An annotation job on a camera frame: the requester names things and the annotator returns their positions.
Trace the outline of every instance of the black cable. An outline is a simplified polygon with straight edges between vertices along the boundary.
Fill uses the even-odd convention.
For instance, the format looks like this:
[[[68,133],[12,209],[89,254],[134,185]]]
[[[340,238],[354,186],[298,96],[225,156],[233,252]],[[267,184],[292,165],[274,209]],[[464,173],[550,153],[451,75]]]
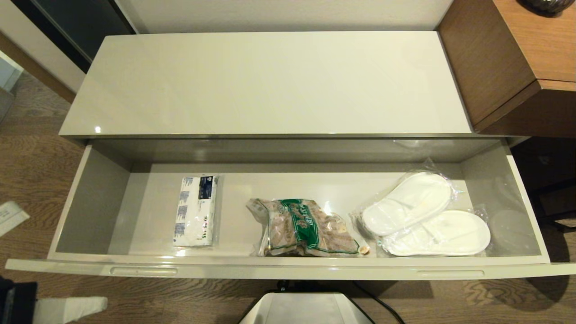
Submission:
[[[380,298],[376,297],[374,294],[372,294],[371,292],[367,291],[366,289],[364,289],[362,286],[360,286],[358,284],[358,282],[356,281],[352,281],[352,283],[361,291],[363,291],[365,294],[367,294],[368,296],[372,297],[372,299],[374,299],[375,301],[379,302],[382,306],[384,306],[384,308],[386,308],[390,314],[392,314],[396,320],[398,321],[398,323],[400,324],[406,324],[404,322],[404,320],[402,319],[402,317],[400,317],[400,315],[394,310],[394,308],[390,307],[390,305],[384,303],[382,300],[380,300]]]

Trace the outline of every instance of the white cabinet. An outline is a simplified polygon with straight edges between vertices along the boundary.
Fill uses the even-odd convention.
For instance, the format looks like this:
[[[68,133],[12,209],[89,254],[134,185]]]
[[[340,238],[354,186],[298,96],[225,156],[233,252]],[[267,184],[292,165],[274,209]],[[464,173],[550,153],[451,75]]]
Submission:
[[[336,45],[342,52],[334,51]],[[413,52],[422,46],[425,53]],[[62,128],[63,135],[92,139],[48,258],[11,259],[6,267],[103,276],[341,280],[576,273],[576,264],[550,263],[505,141],[467,133],[439,52],[437,35],[429,32],[110,37]],[[256,71],[259,61],[264,71]],[[332,80],[322,71],[333,73],[334,82],[321,87]],[[299,77],[286,80],[290,73]],[[360,75],[370,75],[369,81],[362,83]],[[346,76],[361,84],[342,81]],[[415,88],[408,86],[418,76]],[[372,84],[376,79],[382,93]],[[349,101],[342,102],[344,92]],[[427,157],[461,191],[453,208],[486,211],[492,241],[484,253],[252,256],[262,228],[245,208],[248,199],[314,199],[345,214]],[[215,245],[176,250],[181,179],[202,173],[222,174]]]

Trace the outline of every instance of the open drawer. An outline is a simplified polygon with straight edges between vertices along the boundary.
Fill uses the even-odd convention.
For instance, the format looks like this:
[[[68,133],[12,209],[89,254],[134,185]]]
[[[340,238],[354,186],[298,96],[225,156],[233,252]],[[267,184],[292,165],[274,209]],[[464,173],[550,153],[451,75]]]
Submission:
[[[483,208],[491,243],[470,257],[253,257],[262,235],[250,198],[306,198],[339,214],[431,157]],[[215,246],[172,247],[181,180],[222,174]],[[101,276],[450,280],[575,274],[550,263],[505,142],[442,139],[98,139],[86,147],[47,260],[7,269]]]

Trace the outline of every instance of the disposable slipper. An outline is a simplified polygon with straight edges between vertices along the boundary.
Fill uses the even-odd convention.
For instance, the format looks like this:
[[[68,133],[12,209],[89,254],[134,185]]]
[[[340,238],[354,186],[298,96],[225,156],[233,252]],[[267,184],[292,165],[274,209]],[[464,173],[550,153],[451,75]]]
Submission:
[[[478,216],[447,210],[382,240],[382,247],[401,257],[409,255],[474,255],[490,244],[488,225]]]
[[[440,214],[450,202],[452,188],[437,174],[419,172],[404,179],[386,197],[362,212],[370,232],[386,236]]]

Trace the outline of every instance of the green label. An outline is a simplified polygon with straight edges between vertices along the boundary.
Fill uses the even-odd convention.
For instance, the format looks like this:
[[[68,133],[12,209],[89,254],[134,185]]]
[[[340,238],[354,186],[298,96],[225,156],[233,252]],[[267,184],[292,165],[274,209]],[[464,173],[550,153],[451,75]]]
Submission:
[[[318,226],[312,217],[312,213],[308,206],[302,204],[302,199],[283,199],[280,204],[292,216],[292,222],[296,229],[296,239],[305,241],[307,248],[318,247]]]

